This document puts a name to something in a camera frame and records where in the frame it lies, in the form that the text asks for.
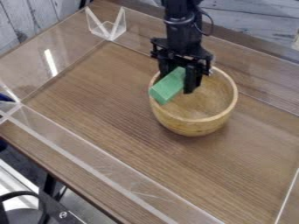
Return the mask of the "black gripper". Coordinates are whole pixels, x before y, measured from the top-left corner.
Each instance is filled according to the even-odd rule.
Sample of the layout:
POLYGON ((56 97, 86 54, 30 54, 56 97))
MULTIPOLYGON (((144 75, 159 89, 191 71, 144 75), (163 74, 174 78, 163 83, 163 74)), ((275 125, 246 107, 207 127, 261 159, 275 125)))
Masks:
POLYGON ((211 74, 213 54, 202 47, 202 42, 171 47, 167 38, 151 38, 151 44, 151 57, 158 60, 161 78, 177 67, 186 67, 183 92, 191 94, 202 84, 202 75, 211 74))

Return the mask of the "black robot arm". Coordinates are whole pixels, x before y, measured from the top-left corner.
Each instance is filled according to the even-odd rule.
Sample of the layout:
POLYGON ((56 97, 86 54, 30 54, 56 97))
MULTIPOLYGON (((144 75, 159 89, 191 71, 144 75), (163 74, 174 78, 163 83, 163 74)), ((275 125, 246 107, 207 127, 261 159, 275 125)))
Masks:
POLYGON ((166 77, 177 67, 186 69, 183 92, 191 94, 202 85, 202 77, 211 75, 214 55, 202 46, 202 18, 209 13, 202 9, 203 0, 162 0, 166 37, 151 38, 151 57, 158 59, 161 77, 166 77))

